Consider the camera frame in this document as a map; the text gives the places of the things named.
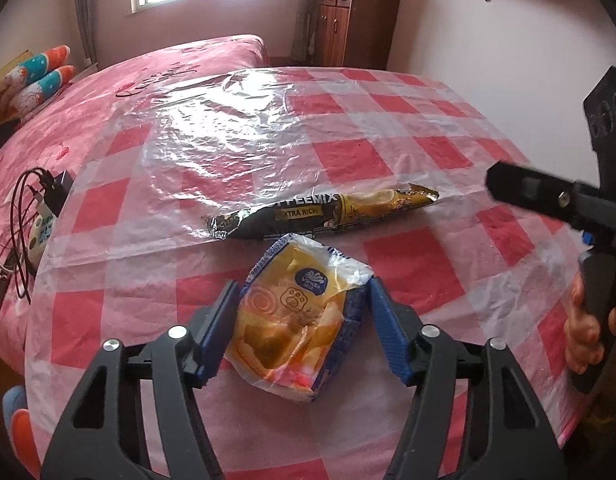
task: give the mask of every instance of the yellow tissue packet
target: yellow tissue packet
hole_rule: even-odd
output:
[[[372,275],[335,248],[285,235],[246,279],[226,358],[263,390],[313,400],[352,344]]]

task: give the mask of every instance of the orange object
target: orange object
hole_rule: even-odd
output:
[[[10,434],[12,435],[12,449],[16,457],[35,478],[39,478],[41,462],[37,455],[37,447],[32,437],[30,425],[30,412],[26,409],[17,410],[12,415],[10,422]]]

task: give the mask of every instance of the white wall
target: white wall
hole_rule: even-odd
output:
[[[389,70],[443,81],[532,164],[597,184],[582,102],[611,64],[598,0],[402,0]]]
[[[68,63],[81,69],[74,0],[9,0],[0,13],[0,68],[26,49],[38,54],[60,44],[72,51]]]
[[[95,0],[99,67],[190,41],[255,34],[290,56],[299,0],[177,0],[131,14],[130,0]]]

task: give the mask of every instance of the folded blanket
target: folded blanket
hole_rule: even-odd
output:
[[[39,81],[66,62],[70,56],[67,45],[51,48],[19,63],[0,81],[0,120],[8,118],[11,99],[25,86]]]
[[[63,85],[75,75],[75,67],[65,65],[46,74],[32,85],[13,96],[8,105],[8,116],[22,118],[44,101],[50,99]]]

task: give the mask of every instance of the blue oval logo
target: blue oval logo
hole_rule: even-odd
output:
[[[317,269],[302,269],[294,276],[294,282],[301,288],[310,290],[314,295],[320,296],[326,292],[328,278]]]

